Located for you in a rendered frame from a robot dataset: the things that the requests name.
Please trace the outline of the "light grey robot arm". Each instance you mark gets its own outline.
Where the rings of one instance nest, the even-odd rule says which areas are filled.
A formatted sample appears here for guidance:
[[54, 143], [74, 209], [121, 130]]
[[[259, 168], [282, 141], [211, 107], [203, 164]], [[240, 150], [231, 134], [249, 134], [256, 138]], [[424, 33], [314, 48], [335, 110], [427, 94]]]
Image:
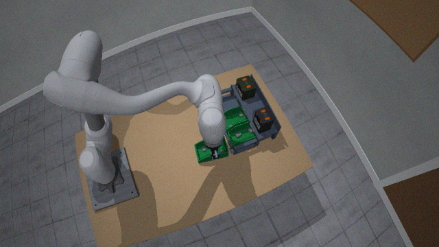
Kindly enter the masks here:
[[205, 74], [195, 82], [173, 82], [141, 95], [127, 96], [98, 83], [102, 49], [97, 33], [78, 33], [67, 45], [58, 71], [49, 73], [43, 85], [43, 95], [50, 102], [84, 113], [87, 148], [80, 154], [79, 164], [90, 179], [98, 182], [100, 192], [108, 189], [114, 194], [114, 186], [124, 183], [118, 158], [111, 158], [110, 154], [112, 122], [108, 115], [136, 115], [184, 95], [198, 108], [204, 144], [210, 148], [222, 144], [226, 117], [220, 84], [214, 76]]

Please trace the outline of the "dark blue metal shelf rack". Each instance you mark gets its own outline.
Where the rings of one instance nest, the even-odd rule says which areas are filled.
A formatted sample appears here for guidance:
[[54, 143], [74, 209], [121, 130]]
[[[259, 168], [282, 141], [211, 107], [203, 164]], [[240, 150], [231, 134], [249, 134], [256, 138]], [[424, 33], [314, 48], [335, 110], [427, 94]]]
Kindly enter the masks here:
[[[255, 96], [250, 98], [250, 99], [246, 99], [246, 100], [242, 101], [241, 97], [239, 96], [239, 94], [237, 92], [236, 84], [231, 85], [230, 88], [221, 90], [222, 94], [230, 92], [230, 94], [222, 96], [224, 113], [228, 109], [231, 109], [231, 108], [234, 108], [237, 106], [241, 106], [250, 125], [251, 125], [251, 127], [252, 127], [252, 129], [253, 129], [253, 132], [256, 136], [256, 139], [253, 139], [253, 140], [250, 140], [250, 141], [247, 141], [245, 143], [242, 143], [242, 144], [239, 144], [239, 145], [232, 147], [232, 145], [229, 141], [227, 132], [225, 132], [225, 137], [226, 137], [228, 144], [230, 146], [230, 153], [233, 155], [258, 146], [259, 142], [264, 140], [264, 139], [267, 139], [270, 137], [272, 138], [272, 140], [275, 139], [279, 130], [281, 129], [281, 125], [280, 125], [278, 119], [276, 118], [274, 111], [272, 110], [271, 106], [269, 105], [267, 99], [265, 98], [265, 95], [263, 94], [262, 90], [260, 89], [259, 85], [257, 84], [257, 82], [254, 79], [252, 74], [250, 75], [250, 78], [252, 79], [252, 81], [254, 82], [254, 85], [257, 88]], [[234, 94], [235, 94], [235, 96], [234, 96]], [[271, 112], [272, 116], [274, 117], [274, 122], [273, 122], [270, 130], [267, 130], [267, 131], [259, 134], [252, 120], [254, 118], [255, 110], [258, 110], [260, 108], [264, 108], [266, 106], [268, 106], [268, 108], [270, 109], [270, 112]]]

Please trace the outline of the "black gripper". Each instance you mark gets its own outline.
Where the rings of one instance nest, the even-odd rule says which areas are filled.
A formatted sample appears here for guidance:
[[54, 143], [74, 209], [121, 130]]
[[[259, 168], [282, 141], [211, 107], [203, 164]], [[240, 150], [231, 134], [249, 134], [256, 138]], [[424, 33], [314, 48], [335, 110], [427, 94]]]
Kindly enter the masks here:
[[[210, 147], [207, 146], [207, 148], [211, 149], [211, 157], [212, 157], [213, 160], [214, 160], [214, 159], [218, 159], [218, 158], [220, 157], [219, 154], [217, 153], [219, 147], [220, 147], [220, 146], [218, 146], [218, 147], [216, 147], [216, 148], [210, 148]], [[213, 151], [212, 151], [212, 150], [213, 150]], [[214, 152], [214, 153], [213, 153], [213, 152]]]

